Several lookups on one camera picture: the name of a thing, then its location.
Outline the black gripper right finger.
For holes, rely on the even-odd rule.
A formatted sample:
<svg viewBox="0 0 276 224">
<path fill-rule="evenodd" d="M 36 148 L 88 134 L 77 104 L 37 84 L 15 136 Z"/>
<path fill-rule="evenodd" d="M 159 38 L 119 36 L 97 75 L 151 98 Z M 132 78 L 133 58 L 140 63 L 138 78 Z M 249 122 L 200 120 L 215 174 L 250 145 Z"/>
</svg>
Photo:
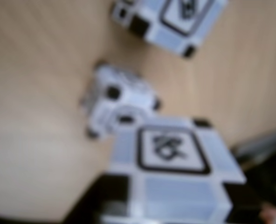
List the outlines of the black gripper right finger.
<svg viewBox="0 0 276 224">
<path fill-rule="evenodd" d="M 226 183 L 226 193 L 232 204 L 226 222 L 229 224 L 254 224 L 262 204 L 258 194 L 247 183 Z"/>
</svg>

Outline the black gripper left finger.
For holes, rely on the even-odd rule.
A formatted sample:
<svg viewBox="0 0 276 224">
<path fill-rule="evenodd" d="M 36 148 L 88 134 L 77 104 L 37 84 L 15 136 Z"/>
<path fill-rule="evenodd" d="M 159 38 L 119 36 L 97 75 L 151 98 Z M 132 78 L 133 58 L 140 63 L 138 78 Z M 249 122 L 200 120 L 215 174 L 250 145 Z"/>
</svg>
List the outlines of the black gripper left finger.
<svg viewBox="0 0 276 224">
<path fill-rule="evenodd" d="M 93 224 L 104 203 L 114 199 L 114 176 L 101 175 L 80 197 L 64 218 L 64 224 Z"/>
</svg>

